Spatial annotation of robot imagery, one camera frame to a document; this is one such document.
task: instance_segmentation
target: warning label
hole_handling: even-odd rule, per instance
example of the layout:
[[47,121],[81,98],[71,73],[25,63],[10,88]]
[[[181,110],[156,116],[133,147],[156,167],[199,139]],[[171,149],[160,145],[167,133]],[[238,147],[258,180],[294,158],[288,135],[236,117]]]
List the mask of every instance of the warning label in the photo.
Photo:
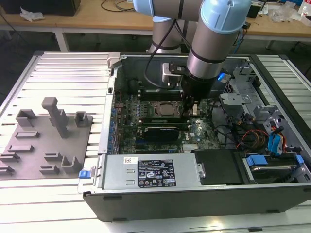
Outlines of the warning label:
[[140,188],[176,186],[173,160],[138,160]]

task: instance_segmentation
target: blue clip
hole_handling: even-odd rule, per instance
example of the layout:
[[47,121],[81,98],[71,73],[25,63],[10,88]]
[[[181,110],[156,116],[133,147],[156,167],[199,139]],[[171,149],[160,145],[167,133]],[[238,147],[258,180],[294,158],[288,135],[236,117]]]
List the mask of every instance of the blue clip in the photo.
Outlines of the blue clip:
[[246,158],[246,161],[249,166],[261,166],[268,164],[264,155],[250,155]]
[[274,153],[276,156],[280,156],[277,152],[278,145],[280,143],[281,137],[278,134],[270,134],[268,141],[268,150]]
[[90,179],[91,171],[81,170],[79,172],[79,179]]
[[299,162],[300,165],[305,162],[300,154],[296,155],[296,160]]

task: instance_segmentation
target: green circuit board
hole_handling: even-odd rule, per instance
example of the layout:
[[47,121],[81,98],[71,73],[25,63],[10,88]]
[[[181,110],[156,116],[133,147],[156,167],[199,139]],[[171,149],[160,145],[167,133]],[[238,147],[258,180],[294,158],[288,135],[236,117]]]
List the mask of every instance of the green circuit board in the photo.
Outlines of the green circuit board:
[[[206,114],[202,114],[202,118],[174,123],[174,127],[176,125],[181,126],[180,128],[185,130],[180,130],[178,139],[173,142],[147,142],[142,134],[144,128],[148,127],[142,122],[144,109],[147,109],[145,116],[156,117],[152,121],[152,125],[163,127],[163,125],[172,125],[166,121],[167,117],[175,117],[175,121],[180,119],[179,111],[182,103],[175,101],[141,102],[137,96],[133,95],[126,96],[124,99],[121,104],[118,104],[117,108],[120,154],[188,153],[194,149],[220,147],[218,137],[210,127]],[[200,108],[201,112],[207,113],[208,105],[206,101],[201,103]]]

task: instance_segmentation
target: motherboard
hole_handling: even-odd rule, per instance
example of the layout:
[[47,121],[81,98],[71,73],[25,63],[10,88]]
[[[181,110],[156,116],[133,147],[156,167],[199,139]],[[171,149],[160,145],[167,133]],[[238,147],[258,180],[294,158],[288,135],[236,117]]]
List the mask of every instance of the motherboard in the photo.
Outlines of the motherboard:
[[141,101],[138,95],[116,96],[119,154],[190,153],[219,148],[209,125],[208,103],[201,118],[182,119],[182,102]]

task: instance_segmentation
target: red wire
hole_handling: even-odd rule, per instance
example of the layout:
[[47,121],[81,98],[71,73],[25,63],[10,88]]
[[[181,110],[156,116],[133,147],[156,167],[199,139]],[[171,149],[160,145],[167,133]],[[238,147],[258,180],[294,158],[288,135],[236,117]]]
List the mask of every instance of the red wire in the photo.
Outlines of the red wire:
[[117,107],[119,106],[119,104],[121,103],[121,100],[122,100],[122,92],[120,91],[119,94],[120,94],[120,99],[119,99],[119,103],[117,104]]
[[253,132],[253,131],[262,132],[262,133],[264,133],[264,134],[268,137],[268,134],[267,134],[265,131],[263,131],[263,130],[248,130],[248,131],[244,134],[244,136],[242,137],[241,141],[243,141],[243,139],[246,137],[246,135],[247,135],[249,132]]
[[[275,131],[276,130],[276,127],[275,126],[272,126],[272,130]],[[286,146],[286,138],[285,136],[282,134],[282,133],[279,133],[279,135],[281,135],[283,137],[283,143],[282,143],[282,151],[283,153],[285,153],[285,146]]]

